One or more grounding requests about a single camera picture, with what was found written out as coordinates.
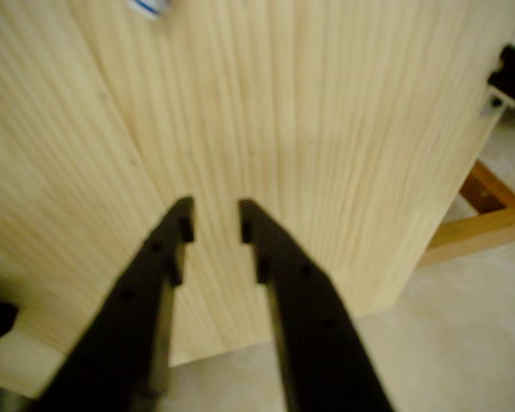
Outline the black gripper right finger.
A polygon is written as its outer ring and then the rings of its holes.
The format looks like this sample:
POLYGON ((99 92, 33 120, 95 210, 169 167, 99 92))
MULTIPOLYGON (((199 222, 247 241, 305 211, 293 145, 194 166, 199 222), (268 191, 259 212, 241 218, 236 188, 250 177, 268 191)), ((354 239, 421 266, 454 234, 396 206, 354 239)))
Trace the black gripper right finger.
POLYGON ((287 409, 391 411, 330 278, 257 202, 239 201, 239 220, 266 291, 287 409))

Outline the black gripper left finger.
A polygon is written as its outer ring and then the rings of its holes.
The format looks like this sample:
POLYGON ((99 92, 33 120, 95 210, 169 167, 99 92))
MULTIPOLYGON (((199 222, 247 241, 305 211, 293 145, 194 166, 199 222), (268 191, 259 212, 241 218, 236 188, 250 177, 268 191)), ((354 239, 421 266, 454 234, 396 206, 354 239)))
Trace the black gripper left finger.
POLYGON ((154 411, 166 394, 174 294, 194 240, 181 197, 118 277, 32 411, 154 411))

